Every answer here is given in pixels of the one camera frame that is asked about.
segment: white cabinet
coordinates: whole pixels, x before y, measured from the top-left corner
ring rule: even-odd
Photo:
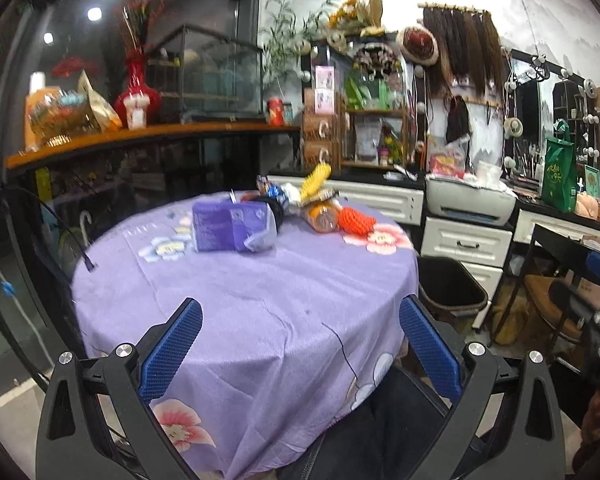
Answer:
[[[468,264],[466,262],[462,262],[462,264],[475,278],[475,281],[482,285],[482,288],[489,295],[489,300],[493,301],[493,295],[496,293],[498,283],[500,283],[500,278],[502,277],[502,269]]]
[[[511,232],[491,227],[427,218],[421,253],[502,268]]]
[[[518,215],[518,224],[516,232],[513,235],[513,241],[522,244],[528,244],[531,241],[531,235],[534,232],[534,226],[538,224],[542,227],[558,233],[559,235],[571,238],[572,240],[581,240],[583,235],[596,235],[600,237],[600,231],[591,227],[567,222],[561,218],[553,218],[540,213],[520,210]]]
[[[268,179],[276,184],[290,182],[300,186],[303,178],[294,176],[269,175]],[[424,192],[397,186],[378,186],[345,180],[327,180],[325,187],[338,190],[340,196],[381,212],[387,218],[400,224],[420,225]]]

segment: orange shelf edge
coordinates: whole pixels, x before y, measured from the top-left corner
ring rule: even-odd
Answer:
[[[5,165],[8,170],[15,170],[33,162],[39,162],[45,158],[65,153],[77,152],[93,146],[106,145],[112,142],[121,142],[125,140],[151,139],[158,136],[181,136],[186,134],[214,134],[230,132],[234,134],[261,132],[299,132],[297,126],[271,126],[266,123],[246,123],[246,122],[201,122],[191,124],[157,124],[139,130],[119,130],[117,132],[100,134],[83,134],[75,137],[70,142],[60,144],[59,146],[47,146],[36,152],[20,152],[10,155],[5,159]]]

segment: pink flower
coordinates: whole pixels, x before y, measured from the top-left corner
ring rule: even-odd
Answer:
[[[344,235],[345,243],[366,246],[366,250],[376,254],[394,254],[398,248],[413,249],[411,240],[397,225],[375,224],[373,230],[366,236]]]
[[[216,447],[211,435],[200,428],[202,421],[198,414],[178,399],[165,400],[154,406],[153,410],[155,418],[180,453],[189,449],[191,444]]]

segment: blue gripper pad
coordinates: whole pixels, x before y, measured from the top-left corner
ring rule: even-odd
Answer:
[[[190,300],[142,364],[138,394],[147,404],[167,391],[202,328],[202,307]]]
[[[460,365],[415,302],[400,304],[400,326],[436,393],[455,403],[462,395]]]

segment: red vase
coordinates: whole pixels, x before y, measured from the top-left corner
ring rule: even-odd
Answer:
[[[126,90],[122,92],[113,105],[114,110],[119,115],[123,126],[126,128],[126,107],[125,99],[131,94],[144,94],[149,96],[149,106],[146,109],[146,123],[155,124],[160,113],[160,92],[147,86],[144,81],[144,66],[146,56],[141,50],[133,50],[126,57],[126,71],[129,78]]]

